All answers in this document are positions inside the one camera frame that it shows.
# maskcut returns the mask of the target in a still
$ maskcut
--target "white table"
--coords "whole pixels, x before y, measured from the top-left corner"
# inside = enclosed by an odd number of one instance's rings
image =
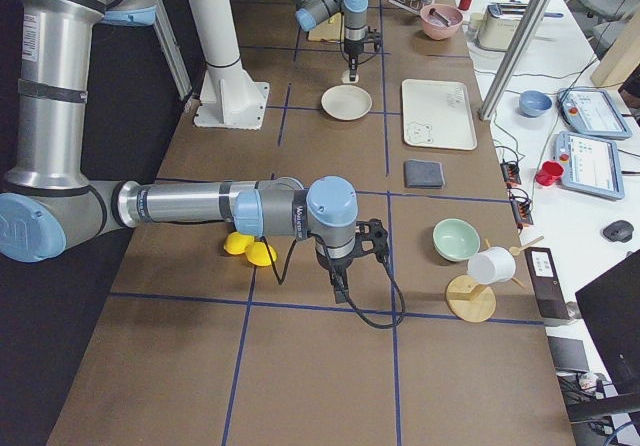
[[[469,11],[465,12],[465,19],[468,20],[471,13],[484,12],[490,2],[507,1],[509,0],[473,0]],[[565,79],[517,75],[535,73],[561,77],[582,71],[595,59],[589,43],[565,3],[562,0],[551,0],[547,10],[563,13],[564,17],[543,19],[509,82],[508,90],[522,92],[537,89],[555,93],[572,85],[578,75],[572,74]],[[484,72],[495,73],[504,53],[485,51],[473,43],[469,43],[469,49],[484,97],[494,78],[493,74]],[[580,76],[576,86],[593,86],[589,78],[596,66],[597,62],[591,65]],[[620,110],[628,112],[617,92],[613,91],[612,96]],[[640,128],[632,118],[626,120],[634,136],[618,144],[625,151],[640,154]],[[541,161],[552,157],[556,134],[567,129],[562,119],[558,119],[555,108],[539,118],[526,118],[518,113],[518,95],[507,92],[498,105],[491,128],[496,144],[516,149],[514,140],[496,125],[517,138],[518,150],[526,156],[520,161],[520,175],[522,188],[533,196],[535,224],[523,230],[521,242],[524,244],[544,235],[545,239],[539,245],[551,248],[565,300],[575,301],[576,291],[622,261],[628,251],[640,248],[638,232],[628,243],[612,243],[601,235],[605,226],[619,219],[626,219],[640,228],[640,177],[624,177],[626,197],[620,201],[601,199],[559,186],[543,188],[534,183],[535,172]],[[553,136],[545,147],[551,131]],[[498,154],[501,157],[503,150],[498,150]],[[620,156],[623,170],[640,170],[640,159],[625,154]],[[506,152],[505,159],[514,158]],[[580,339],[584,343],[590,369],[609,377],[582,321],[547,328],[547,334]]]

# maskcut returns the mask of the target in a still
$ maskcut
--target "white mug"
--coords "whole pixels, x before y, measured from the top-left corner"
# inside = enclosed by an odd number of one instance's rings
[[[515,273],[513,255],[497,246],[474,254],[467,263],[467,274],[480,284],[509,281]]]

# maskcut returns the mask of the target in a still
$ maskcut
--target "light green bowl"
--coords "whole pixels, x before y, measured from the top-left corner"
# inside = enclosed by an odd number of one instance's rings
[[[466,261],[480,250],[480,236],[466,221],[443,219],[433,228],[433,244],[444,259]]]

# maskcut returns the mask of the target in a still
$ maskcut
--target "tablet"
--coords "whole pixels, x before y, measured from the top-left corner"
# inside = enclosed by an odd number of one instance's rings
[[[627,139],[633,134],[605,90],[563,89],[558,98],[565,121],[580,134],[609,139]]]
[[[560,180],[565,188],[608,199],[624,198],[615,142],[562,131],[556,139],[555,159],[564,167]]]

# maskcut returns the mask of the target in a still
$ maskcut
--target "computer mouse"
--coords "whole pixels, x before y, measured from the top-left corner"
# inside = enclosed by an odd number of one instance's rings
[[[602,230],[602,235],[609,241],[626,243],[633,237],[633,225],[624,219],[614,221]]]

